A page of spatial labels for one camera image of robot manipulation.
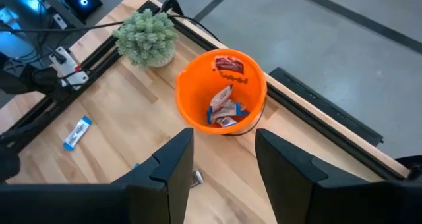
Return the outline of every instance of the blue light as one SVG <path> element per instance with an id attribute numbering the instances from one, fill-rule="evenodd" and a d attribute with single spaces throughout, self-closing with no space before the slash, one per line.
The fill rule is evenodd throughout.
<path id="1" fill-rule="evenodd" d="M 80 3 L 82 6 L 87 6 L 87 4 L 88 4 L 88 0 L 79 0 L 79 3 Z"/>

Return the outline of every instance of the black metal rail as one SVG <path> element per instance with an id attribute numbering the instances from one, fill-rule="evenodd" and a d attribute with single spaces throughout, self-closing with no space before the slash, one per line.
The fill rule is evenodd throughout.
<path id="1" fill-rule="evenodd" d="M 139 11 L 143 11 L 144 9 L 152 9 L 153 12 L 158 12 L 160 8 L 153 4 L 150 1 L 147 1 Z M 180 33 L 186 35 L 189 39 L 193 42 L 201 46 L 207 51 L 217 49 L 213 43 L 209 42 L 195 31 L 190 29 L 189 27 L 181 24 L 178 20 L 172 19 L 174 23 L 174 27 Z M 99 48 L 97 48 L 88 58 L 82 63 L 82 67 L 84 69 L 90 69 L 92 66 L 95 65 L 110 49 L 112 49 L 115 45 L 117 39 L 114 37 L 108 38 Z M 37 118 L 41 117 L 42 115 L 45 118 L 45 114 L 47 114 L 47 119 L 42 119 L 42 123 L 39 124 L 30 134 L 30 136 L 26 136 L 22 140 L 15 142 L 12 144 L 11 149 L 15 152 L 20 152 L 25 146 L 27 146 L 39 133 L 42 132 L 44 128 L 46 128 L 55 118 L 57 118 L 60 113 L 62 113 L 76 98 L 78 98 L 90 85 L 92 85 L 108 68 L 110 68 L 116 61 L 118 61 L 120 55 L 117 52 L 117 49 L 114 49 L 105 59 L 98 63 L 97 67 L 92 70 L 90 74 L 90 79 L 88 82 L 83 85 L 78 90 L 74 91 L 68 99 L 66 99 L 63 103 L 56 104 L 53 106 L 52 109 L 49 111 L 45 111 L 46 108 L 53 105 L 53 101 L 48 98 L 44 98 L 39 102 L 34 108 L 32 108 L 27 114 L 23 116 L 15 125 L 11 127 L 11 129 L 19 128 L 22 125 L 27 125 L 31 122 L 36 122 Z M 334 130 L 331 126 L 326 124 L 324 121 L 315 117 L 311 112 L 307 111 L 305 108 L 301 107 L 298 103 L 290 99 L 288 96 L 283 94 L 281 91 L 277 90 L 271 84 L 268 84 L 268 95 L 274 98 L 278 103 L 282 104 L 286 108 L 288 108 L 291 112 L 295 115 L 303 119 L 305 122 L 313 126 L 317 129 L 320 133 L 325 135 L 335 144 L 339 145 L 345 151 L 350 153 L 353 157 L 359 160 L 361 163 L 366 165 L 368 168 L 372 169 L 375 173 L 380 175 L 382 178 L 386 180 L 402 180 L 405 177 L 401 176 L 391 168 L 387 167 L 385 164 L 377 160 L 371 154 L 366 152 L 365 150 L 361 149 L 357 144 L 352 142 L 351 140 L 347 139 L 344 135 L 340 134 L 338 131 Z"/>

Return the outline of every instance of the concrete floor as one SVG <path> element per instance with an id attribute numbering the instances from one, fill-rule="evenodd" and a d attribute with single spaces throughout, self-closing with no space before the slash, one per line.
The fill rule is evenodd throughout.
<path id="1" fill-rule="evenodd" d="M 88 24 L 121 0 L 102 1 Z M 196 16 L 212 0 L 179 1 Z M 422 40 L 419 0 L 332 1 Z M 308 0 L 224 0 L 201 22 L 266 72 L 282 67 L 382 134 L 378 148 L 392 157 L 422 154 L 422 55 Z"/>

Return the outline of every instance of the succulent plant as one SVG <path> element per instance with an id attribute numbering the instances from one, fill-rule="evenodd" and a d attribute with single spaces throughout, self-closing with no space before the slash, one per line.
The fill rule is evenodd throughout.
<path id="1" fill-rule="evenodd" d="M 119 53 L 136 66 L 152 66 L 174 55 L 177 34 L 165 13 L 153 15 L 150 9 L 143 13 L 136 11 L 113 35 L 118 39 Z"/>

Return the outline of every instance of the wooden tabletop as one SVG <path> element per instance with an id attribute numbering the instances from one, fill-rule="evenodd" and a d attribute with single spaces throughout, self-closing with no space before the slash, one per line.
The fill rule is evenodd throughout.
<path id="1" fill-rule="evenodd" d="M 146 1 L 124 0 L 98 24 L 124 20 Z M 181 22 L 218 47 L 225 47 L 186 20 Z M 116 27 L 89 31 L 71 47 L 74 56 L 79 61 L 85 59 L 113 29 Z M 22 171 L 8 182 L 111 182 L 132 169 L 135 163 L 150 157 L 188 126 L 176 108 L 175 77 L 204 50 L 183 34 L 179 34 L 176 48 L 174 60 L 161 69 L 142 71 L 122 57 L 20 153 Z M 393 169 L 403 175 L 408 173 L 406 168 L 273 78 L 266 75 L 266 79 Z M 7 130 L 40 98 L 42 95 L 37 93 L 16 96 L 0 110 L 0 131 Z M 93 125 L 76 149 L 67 152 L 62 147 L 63 140 L 83 115 L 90 117 Z M 257 128 L 266 128 L 365 180 L 382 180 L 270 97 Z M 254 131 L 240 137 L 195 131 L 195 166 L 203 172 L 206 182 L 189 194 L 186 223 L 276 222 L 256 163 L 254 139 Z"/>

